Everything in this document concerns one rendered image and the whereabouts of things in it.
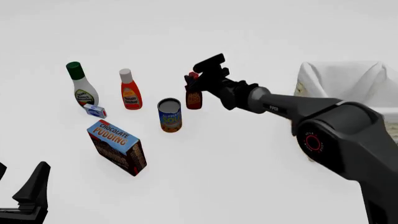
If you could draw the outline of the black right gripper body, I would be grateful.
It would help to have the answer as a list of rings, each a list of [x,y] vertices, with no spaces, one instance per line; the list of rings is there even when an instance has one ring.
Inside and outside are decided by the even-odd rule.
[[[213,67],[207,68],[197,80],[197,90],[218,93],[223,87],[223,81],[229,75],[228,68]]]

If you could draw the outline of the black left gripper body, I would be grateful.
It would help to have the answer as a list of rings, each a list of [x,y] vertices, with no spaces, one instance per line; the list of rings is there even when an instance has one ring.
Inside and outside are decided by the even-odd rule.
[[[25,203],[18,208],[0,208],[0,224],[43,224],[48,203]]]

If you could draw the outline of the brown bbq sauce bottle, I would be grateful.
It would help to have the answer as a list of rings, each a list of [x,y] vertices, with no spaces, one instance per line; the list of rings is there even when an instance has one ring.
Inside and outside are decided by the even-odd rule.
[[[196,72],[190,72],[188,75],[192,76],[192,81],[199,77]],[[202,92],[200,91],[187,91],[186,90],[186,106],[189,110],[200,110],[202,107]]]

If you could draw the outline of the woven basket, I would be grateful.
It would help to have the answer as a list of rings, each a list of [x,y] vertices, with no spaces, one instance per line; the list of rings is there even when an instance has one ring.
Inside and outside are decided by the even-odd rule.
[[[311,98],[328,98],[324,93],[321,93],[322,88],[317,88],[315,85],[310,83],[304,83],[300,79],[297,79],[295,86],[294,96],[305,96]],[[386,108],[386,107],[370,107],[372,110],[380,113],[384,118],[384,124],[387,133],[398,145],[398,108]]]

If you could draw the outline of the white cloth basket liner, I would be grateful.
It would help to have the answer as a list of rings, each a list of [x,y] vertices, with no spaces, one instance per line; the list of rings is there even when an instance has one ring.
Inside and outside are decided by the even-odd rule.
[[[398,108],[398,71],[380,61],[304,62],[297,79],[328,98]]]

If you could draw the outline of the alphabet soup can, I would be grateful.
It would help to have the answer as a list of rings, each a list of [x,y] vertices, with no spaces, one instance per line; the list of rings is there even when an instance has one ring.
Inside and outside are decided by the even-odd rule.
[[[157,109],[162,130],[174,133],[182,128],[181,104],[177,99],[164,98],[158,103]]]

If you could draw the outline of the red ketchup bottle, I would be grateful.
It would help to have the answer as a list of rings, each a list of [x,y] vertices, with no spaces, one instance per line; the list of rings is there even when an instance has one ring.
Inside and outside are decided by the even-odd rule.
[[[139,110],[142,108],[141,93],[132,78],[130,69],[123,68],[119,71],[121,78],[121,96],[124,107],[127,110]]]

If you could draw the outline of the chocolate pudding box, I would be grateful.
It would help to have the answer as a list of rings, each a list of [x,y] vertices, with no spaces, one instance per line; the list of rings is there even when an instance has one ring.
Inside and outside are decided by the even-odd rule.
[[[135,177],[146,167],[139,138],[103,119],[90,126],[87,132],[98,153],[130,175]]]

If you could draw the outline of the small white blue cheese box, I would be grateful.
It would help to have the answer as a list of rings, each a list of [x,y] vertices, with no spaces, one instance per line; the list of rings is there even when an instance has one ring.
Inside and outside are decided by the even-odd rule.
[[[99,106],[86,104],[85,106],[83,106],[83,108],[85,109],[86,113],[88,113],[89,115],[99,117],[101,119],[105,119],[107,117],[105,109]]]

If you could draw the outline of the ranch dressing bottle green cap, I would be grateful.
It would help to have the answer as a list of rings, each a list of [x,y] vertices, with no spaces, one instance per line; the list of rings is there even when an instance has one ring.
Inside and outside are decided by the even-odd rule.
[[[66,64],[66,69],[73,81],[74,97],[78,104],[81,107],[86,104],[98,106],[98,93],[87,80],[81,64],[79,62],[70,62]]]

